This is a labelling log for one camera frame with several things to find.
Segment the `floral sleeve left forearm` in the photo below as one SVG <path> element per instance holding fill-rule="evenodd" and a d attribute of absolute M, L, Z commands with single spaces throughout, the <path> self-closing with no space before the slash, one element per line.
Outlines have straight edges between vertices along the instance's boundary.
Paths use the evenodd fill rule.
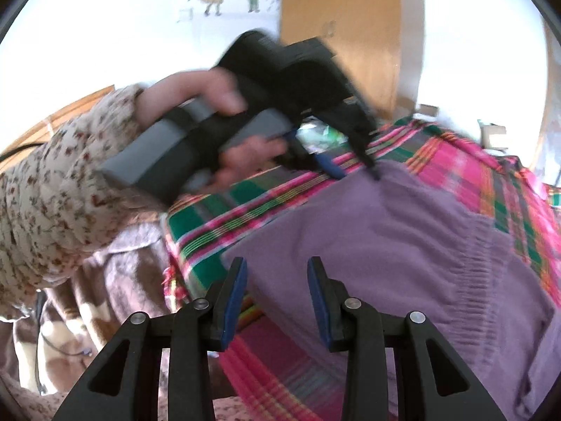
<path fill-rule="evenodd" d="M 1 319 L 31 315 L 37 290 L 64 283 L 148 205 L 108 186 L 100 166 L 141 133 L 138 85 L 107 94 L 1 174 Z"/>

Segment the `person left hand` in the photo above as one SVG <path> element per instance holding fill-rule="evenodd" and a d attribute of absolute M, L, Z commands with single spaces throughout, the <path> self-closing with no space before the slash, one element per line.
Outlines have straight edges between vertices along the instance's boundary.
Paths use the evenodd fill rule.
<path fill-rule="evenodd" d="M 152 126 L 164 113 L 192 98 L 203 100 L 224 116 L 236 116 L 246 110 L 246 102 L 237 89 L 233 75 L 222 68 L 210 71 L 174 73 L 144 89 L 135 100 L 134 117 L 142 128 Z M 219 156 L 219 170 L 213 181 L 200 192 L 217 193 L 265 169 L 273 159 L 286 153 L 280 139 L 250 137 Z"/>

